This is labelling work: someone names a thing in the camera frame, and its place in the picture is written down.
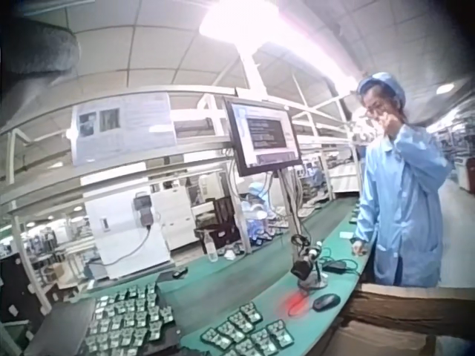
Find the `monitor screen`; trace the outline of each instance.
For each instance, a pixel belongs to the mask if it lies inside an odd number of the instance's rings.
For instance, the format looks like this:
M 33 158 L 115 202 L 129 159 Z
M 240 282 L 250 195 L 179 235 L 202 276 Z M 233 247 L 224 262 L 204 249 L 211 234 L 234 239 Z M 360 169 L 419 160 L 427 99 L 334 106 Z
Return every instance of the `monitor screen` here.
M 281 106 L 225 99 L 239 175 L 249 176 L 301 164 L 289 113 Z

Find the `electronic component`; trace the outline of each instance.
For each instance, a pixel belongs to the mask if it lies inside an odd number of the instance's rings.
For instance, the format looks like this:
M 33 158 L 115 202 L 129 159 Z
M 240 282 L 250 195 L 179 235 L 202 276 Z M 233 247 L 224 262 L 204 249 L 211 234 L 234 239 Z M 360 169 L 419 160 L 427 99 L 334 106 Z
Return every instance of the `electronic component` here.
M 111 349 L 115 349 L 120 346 L 120 332 L 111 332 L 109 334 L 109 340 L 111 342 Z
M 238 329 L 240 329 L 244 334 L 250 333 L 254 330 L 254 325 L 249 322 L 244 314 L 238 311 L 237 313 L 231 315 L 228 320 L 233 323 Z
M 155 293 L 155 283 L 149 283 L 147 285 L 147 294 Z
M 246 315 L 247 319 L 253 324 L 257 324 L 262 321 L 262 315 L 256 309 L 254 303 L 247 303 L 239 308 L 239 310 Z
M 127 356 L 137 356 L 139 354 L 139 349 L 137 347 L 131 347 L 127 349 Z
M 236 351 L 243 356 L 263 356 L 250 339 L 245 339 L 236 345 Z
M 283 320 L 277 320 L 266 326 L 267 331 L 277 341 L 281 349 L 291 346 L 294 343 L 292 335 L 286 330 Z
M 125 350 L 124 349 L 112 349 L 110 356 L 125 356 Z
M 341 298 L 337 294 L 325 294 L 313 301 L 312 308 L 316 312 L 325 312 L 336 307 L 340 302 Z
M 123 302 L 127 297 L 127 291 L 121 291 L 117 296 L 117 302 Z
M 234 325 L 229 321 L 226 321 L 217 327 L 218 332 L 221 334 L 230 337 L 235 343 L 240 343 L 246 338 L 246 335 L 237 330 Z
M 126 300 L 125 308 L 127 309 L 128 313 L 134 313 L 137 310 L 135 307 L 135 300 Z
M 185 274 L 188 273 L 188 267 L 181 268 L 173 272 L 172 277 L 177 280 L 178 278 L 183 277 Z
M 104 317 L 104 308 L 98 308 L 94 312 L 94 319 L 101 320 Z
M 105 295 L 104 297 L 100 297 L 98 308 L 104 308 L 108 305 L 109 296 Z
M 328 273 L 334 273 L 334 274 L 344 274 L 348 272 L 347 263 L 343 260 L 326 261 L 321 266 L 321 270 Z
M 111 325 L 111 330 L 112 331 L 120 329 L 120 326 L 122 325 L 123 318 L 124 317 L 122 315 L 117 315 L 117 316 L 112 318 L 112 325 Z
M 108 335 L 104 334 L 104 335 L 97 336 L 97 343 L 99 344 L 100 351 L 109 350 L 109 336 Z
M 160 320 L 160 308 L 158 306 L 148 307 L 148 315 L 150 316 L 150 322 L 154 323 Z
M 173 314 L 171 313 L 171 307 L 170 306 L 167 306 L 165 308 L 161 308 L 160 309 L 160 316 L 162 317 L 164 324 L 171 323 L 174 320 Z
M 89 324 L 89 335 L 95 335 L 99 332 L 99 321 L 92 320 Z
M 99 351 L 99 345 L 97 345 L 97 338 L 95 336 L 88 336 L 85 339 L 85 344 L 88 347 L 88 352 L 90 354 Z
M 272 342 L 268 331 L 265 329 L 252 333 L 251 340 L 258 346 L 264 356 L 272 356 L 279 352 L 277 346 Z
M 122 335 L 122 339 L 120 341 L 121 346 L 129 346 L 132 343 L 132 337 L 134 336 L 134 330 L 130 329 L 123 329 L 120 334 Z
M 147 303 L 147 300 L 145 299 L 137 299 L 135 301 L 135 306 L 137 308 L 137 313 L 142 313 L 146 310 L 145 305 Z
M 134 332 L 134 341 L 132 346 L 141 347 L 145 341 L 145 336 L 147 335 L 147 329 L 136 329 Z
M 147 288 L 141 288 L 137 290 L 137 298 L 145 299 L 147 296 Z
M 135 314 L 135 320 L 137 321 L 137 328 L 145 328 L 147 326 L 147 312 Z
M 115 303 L 114 307 L 117 310 L 117 314 L 125 314 L 127 312 L 127 308 L 125 306 L 125 301 Z
M 322 244 L 320 241 L 310 247 L 310 241 L 303 235 L 293 235 L 290 242 L 298 248 L 298 259 L 294 262 L 290 272 L 298 278 L 298 287 L 305 290 L 322 289 L 327 286 L 327 281 L 321 276 L 318 264 Z
M 99 323 L 99 333 L 104 334 L 109 331 L 109 325 L 111 321 L 109 319 L 102 319 Z
M 240 355 L 238 354 L 236 350 L 230 349 L 226 351 L 224 354 L 222 354 L 221 356 L 240 356 Z
M 232 345 L 231 339 L 218 334 L 213 328 L 210 328 L 201 334 L 200 339 L 204 343 L 216 346 L 222 351 L 226 351 Z
M 151 198 L 146 192 L 139 192 L 134 198 L 134 208 L 140 215 L 140 223 L 145 228 L 154 224 L 154 215 L 151 212 Z
M 129 298 L 137 298 L 137 287 L 130 287 L 128 289 L 128 297 Z
M 135 313 L 127 313 L 124 316 L 124 327 L 126 328 L 133 328 L 135 327 L 136 322 L 135 322 Z
M 108 317 L 115 317 L 116 316 L 116 310 L 114 308 L 114 304 L 111 306 L 106 306 L 104 308 L 105 313 L 107 314 Z
M 148 338 L 151 341 L 159 340 L 162 331 L 162 321 L 159 320 L 156 323 L 150 323 L 148 330 L 150 331 L 150 337 Z

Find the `metal shelf frame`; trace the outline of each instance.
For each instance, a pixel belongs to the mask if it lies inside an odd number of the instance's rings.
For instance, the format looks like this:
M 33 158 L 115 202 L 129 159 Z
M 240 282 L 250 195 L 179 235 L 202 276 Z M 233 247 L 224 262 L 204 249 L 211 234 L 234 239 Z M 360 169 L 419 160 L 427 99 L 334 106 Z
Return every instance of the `metal shelf frame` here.
M 353 144 L 350 135 L 350 126 L 347 122 L 343 110 L 341 108 L 339 100 L 344 98 L 346 95 L 337 96 L 325 102 L 322 102 L 319 105 L 314 107 L 309 107 L 307 101 L 304 97 L 303 91 L 301 90 L 295 76 L 293 76 L 294 83 L 298 89 L 298 92 L 301 97 L 302 103 L 292 102 L 287 99 L 278 98 L 276 96 L 269 96 L 266 95 L 267 91 L 266 88 L 263 86 L 262 79 L 260 78 L 259 72 L 257 71 L 257 66 L 255 65 L 251 55 L 240 55 L 240 59 L 243 63 L 246 63 L 244 66 L 245 74 L 247 78 L 247 82 L 252 84 L 248 89 L 242 88 L 225 88 L 219 86 L 206 86 L 206 85 L 158 85 L 158 86 L 150 86 L 144 88 L 137 88 L 137 89 L 125 89 L 125 90 L 111 90 L 105 93 L 101 93 L 100 95 L 94 96 L 84 96 L 80 100 L 76 100 L 73 102 L 62 103 L 62 106 L 58 106 L 56 108 L 48 108 L 47 110 L 41 113 L 35 113 L 31 116 L 16 118 L 9 123 L 7 123 L 2 129 L 0 129 L 0 136 L 7 135 L 7 157 L 6 157 L 6 175 L 7 175 L 7 186 L 3 189 L 1 196 L 0 196 L 0 209 L 4 211 L 8 216 L 11 217 L 12 226 L 13 226 L 13 238 L 17 249 L 19 250 L 20 257 L 22 259 L 23 266 L 27 272 L 27 276 L 30 278 L 31 286 L 36 293 L 37 297 L 39 298 L 40 303 L 45 310 L 45 313 L 50 312 L 51 305 L 48 302 L 48 299 L 45 296 L 41 286 L 39 285 L 37 279 L 34 277 L 33 268 L 31 263 L 26 255 L 26 251 L 24 250 L 24 246 L 22 243 L 21 237 L 21 217 L 23 221 L 25 217 L 30 216 L 33 211 L 38 211 L 38 208 L 44 204 L 47 204 L 48 201 L 52 202 L 57 198 L 64 198 L 68 197 L 71 194 L 81 194 L 88 189 L 98 189 L 104 185 L 111 185 L 117 184 L 119 181 L 123 180 L 130 180 L 132 178 L 136 178 L 135 176 L 128 175 L 126 177 L 120 177 L 116 179 L 108 179 L 104 182 L 96 183 L 91 186 L 85 186 L 80 188 L 69 188 L 60 191 L 56 191 L 52 196 L 47 198 L 38 198 L 33 200 L 32 202 L 20 206 L 17 206 L 17 200 L 28 196 L 29 194 L 34 194 L 36 192 L 40 192 L 43 189 L 51 188 L 57 185 L 60 185 L 63 182 L 71 181 L 72 179 L 77 179 L 83 177 L 85 175 L 97 173 L 100 171 L 105 171 L 114 167 L 118 167 L 121 165 L 127 165 L 134 162 L 143 162 L 149 159 L 156 159 L 165 156 L 173 156 L 178 154 L 187 154 L 192 152 L 201 152 L 201 151 L 219 151 L 221 150 L 224 152 L 225 150 L 229 150 L 232 148 L 232 143 L 230 138 L 227 136 L 210 136 L 210 137 L 200 137 L 200 138 L 193 138 L 193 139 L 179 139 L 178 143 L 174 147 L 170 148 L 162 148 L 152 151 L 146 152 L 139 152 L 135 154 L 128 154 L 121 157 L 116 157 L 113 159 L 107 159 L 101 162 L 95 162 L 88 165 L 84 165 L 82 167 L 63 167 L 55 169 L 54 171 L 48 172 L 46 174 L 40 174 L 37 177 L 32 179 L 26 179 L 23 182 L 16 182 L 15 171 L 14 171 L 14 157 L 15 157 L 15 144 L 16 139 L 20 139 L 23 141 L 24 144 L 29 145 L 32 142 L 38 142 L 40 140 L 49 139 L 54 137 L 58 134 L 62 134 L 62 131 L 57 131 L 53 133 L 49 133 L 47 135 L 43 135 L 41 137 L 30 138 L 26 136 L 21 131 L 21 126 L 32 122 L 33 120 L 40 119 L 43 116 L 50 115 L 52 113 L 56 113 L 58 111 L 71 108 L 75 105 L 79 105 L 85 102 L 89 102 L 91 100 L 97 99 L 106 99 L 116 96 L 127 96 L 131 94 L 141 94 L 141 93 L 198 93 L 203 94 L 203 97 L 206 96 L 206 105 L 209 109 L 215 110 L 216 109 L 216 101 L 215 96 L 243 96 L 246 95 L 247 99 L 255 99 L 258 101 L 267 101 L 272 102 L 275 104 L 283 105 L 288 108 L 298 109 L 301 112 L 292 117 L 292 119 L 298 119 L 306 117 L 308 123 L 300 123 L 294 122 L 294 125 L 307 125 L 312 128 L 313 137 L 311 143 L 306 143 L 302 145 L 303 151 L 312 151 L 312 152 L 324 152 L 327 149 L 322 148 L 323 144 L 336 144 L 336 145 L 345 145 L 350 146 L 350 149 L 353 152 L 353 157 L 355 159 L 355 164 L 357 167 L 357 175 L 358 175 L 358 183 L 360 184 L 361 190 L 361 172 L 359 171 L 359 162 L 356 156 L 356 149 Z M 340 114 L 340 119 L 330 116 L 327 113 L 324 113 L 319 110 L 319 108 L 324 107 L 325 105 L 329 105 L 335 102 L 338 106 L 338 112 Z M 324 117 L 326 120 L 330 120 L 335 123 L 335 127 L 331 125 L 325 125 L 325 128 L 328 130 L 334 130 L 339 133 L 345 132 L 347 133 L 348 137 L 346 139 L 335 138 L 335 137 L 324 137 L 318 135 L 318 130 L 313 119 L 312 115 Z M 218 135 L 223 134 L 223 127 L 221 125 L 220 119 L 217 117 L 212 117 L 214 132 Z M 140 172 L 142 174 L 141 177 L 149 177 L 150 175 L 157 175 L 157 174 L 164 174 L 164 173 L 173 173 L 174 171 L 179 171 L 183 169 L 187 169 L 190 167 L 196 167 L 199 165 L 205 165 L 210 163 L 223 163 L 225 164 L 230 160 L 228 155 L 223 154 L 215 159 L 207 159 L 197 162 L 188 162 L 179 165 L 168 165 L 159 168 L 152 168 L 145 172 Z M 330 190 L 330 199 L 334 199 L 334 194 L 331 189 L 331 182 L 330 182 L 330 174 L 328 170 L 327 161 L 322 154 L 322 163 L 324 167 L 324 174 L 327 180 L 327 185 L 329 186 Z M 282 177 L 289 177 L 289 172 L 287 170 L 283 170 L 279 173 Z M 113 194 L 116 191 L 108 192 L 107 194 Z M 284 191 L 284 196 L 288 195 L 290 197 L 295 196 L 294 191 Z M 76 204 L 82 200 L 74 200 L 71 204 Z M 242 226 L 241 222 L 241 215 L 240 212 L 240 204 L 235 202 L 235 210 L 237 213 L 237 217 L 240 220 L 239 225 Z M 59 208 L 56 210 L 55 208 L 50 208 L 49 211 L 58 211 L 64 206 L 58 205 Z M 298 217 L 296 216 L 296 209 L 293 209 L 294 216 L 291 220 L 298 221 Z M 293 226 L 291 228 L 292 233 L 298 232 L 299 227 Z

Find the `green workbench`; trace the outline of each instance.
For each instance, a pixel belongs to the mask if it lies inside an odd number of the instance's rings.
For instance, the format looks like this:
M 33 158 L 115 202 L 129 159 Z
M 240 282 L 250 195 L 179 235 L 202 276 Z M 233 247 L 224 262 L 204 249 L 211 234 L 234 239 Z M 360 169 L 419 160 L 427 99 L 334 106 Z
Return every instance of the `green workbench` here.
M 355 230 L 355 226 L 348 223 L 350 217 L 351 213 L 349 213 L 338 227 L 324 240 L 324 247 L 326 249 L 324 250 L 323 255 L 327 255 L 328 251 L 331 250 L 331 257 L 336 260 L 343 258 L 355 260 L 358 263 L 358 272 L 362 273 L 367 262 L 367 256 L 354 257 L 351 254 L 350 241 L 339 237 L 341 231 L 353 232 Z M 307 303 L 308 308 L 311 306 L 314 299 L 327 293 L 338 294 L 341 297 L 340 305 L 334 309 L 320 313 L 309 310 L 298 317 L 289 317 L 287 311 L 283 309 L 282 301 L 286 296 L 297 291 L 297 279 L 292 274 L 287 273 L 272 286 L 260 293 L 256 298 L 252 299 L 263 316 L 263 322 L 256 326 L 256 330 L 273 321 L 283 319 L 286 323 L 287 330 L 295 338 L 295 344 L 290 346 L 288 349 L 280 351 L 278 355 L 305 355 L 328 330 L 352 294 L 357 282 L 357 274 L 329 275 L 328 287 L 317 291 L 310 296 Z M 209 327 L 216 327 L 224 322 L 226 317 L 230 314 L 232 314 L 232 312 L 216 316 L 215 322 L 186 335 L 182 339 L 182 346 L 191 349 L 199 349 L 201 351 L 210 351 L 212 355 L 221 355 L 222 352 L 218 351 L 215 347 L 202 343 L 200 341 L 200 336 Z
M 331 248 L 333 258 L 352 257 L 350 243 L 339 238 L 339 231 L 354 230 L 354 225 L 347 221 L 355 203 L 356 198 L 338 199 L 327 203 L 304 220 L 313 242 L 323 240 L 324 246 Z M 203 330 L 222 323 L 239 306 L 253 300 L 263 312 L 262 326 L 279 317 L 286 320 L 296 343 L 289 348 L 290 354 L 285 355 L 304 355 L 322 336 L 339 309 L 333 309 L 326 317 L 323 317 L 323 314 L 316 316 L 313 315 L 316 313 L 310 313 L 295 320 L 287 320 L 286 314 L 278 314 L 283 296 L 297 290 L 297 280 L 289 273 L 292 267 L 292 246 L 289 241 L 289 234 L 284 234 L 259 251 L 233 261 L 220 258 L 216 263 L 211 263 L 204 256 L 188 264 L 189 272 L 182 280 L 160 282 L 160 289 L 167 303 L 173 308 L 175 319 L 180 326 L 183 345 L 194 349 L 210 349 L 199 341 Z M 366 260 L 359 262 L 361 270 Z M 101 297 L 129 286 L 144 286 L 155 281 L 157 276 L 156 273 L 150 274 L 119 286 L 85 293 L 81 297 Z M 336 290 L 342 301 L 346 302 L 356 282 L 356 275 L 330 276 L 329 286 L 322 293 Z M 220 355 L 217 350 L 210 350 L 213 355 Z

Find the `ceiling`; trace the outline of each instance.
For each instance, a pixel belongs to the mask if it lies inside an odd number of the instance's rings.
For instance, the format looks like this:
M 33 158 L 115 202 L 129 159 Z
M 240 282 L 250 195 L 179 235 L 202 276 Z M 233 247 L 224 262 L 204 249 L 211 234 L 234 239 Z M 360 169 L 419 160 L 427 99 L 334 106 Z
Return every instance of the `ceiling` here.
M 32 19 L 70 28 L 81 47 L 81 59 L 73 72 L 42 91 L 13 122 L 49 111 L 104 90 L 146 85 L 219 85 L 246 87 L 238 52 L 230 44 L 199 34 L 210 1 L 96 0 L 31 16 Z M 411 122 L 423 122 L 439 112 L 433 101 L 436 89 L 467 75 L 470 61 L 455 28 L 429 6 L 429 0 L 279 0 L 281 13 L 346 73 L 360 79 L 366 73 L 393 73 L 407 91 Z M 263 82 L 271 95 L 302 102 L 291 77 L 302 88 L 309 105 L 331 97 L 322 73 L 281 47 L 265 44 L 255 55 Z M 229 69 L 221 80 L 220 74 Z M 194 108 L 199 95 L 172 95 L 176 108 Z M 356 98 L 345 99 L 349 109 Z M 322 111 L 338 116 L 334 107 Z M 325 118 L 315 117 L 332 124 Z M 31 138 L 65 129 L 71 109 L 29 122 L 21 129 Z M 177 123 L 177 129 L 195 123 Z M 16 146 L 15 167 L 28 166 L 46 156 L 61 156 L 69 141 L 55 136 L 33 147 Z M 0 152 L 6 152 L 6 136 L 0 136 Z M 70 164 L 69 156 L 61 158 Z M 29 171 L 37 174 L 55 160 Z M 4 175 L 0 156 L 0 176 Z

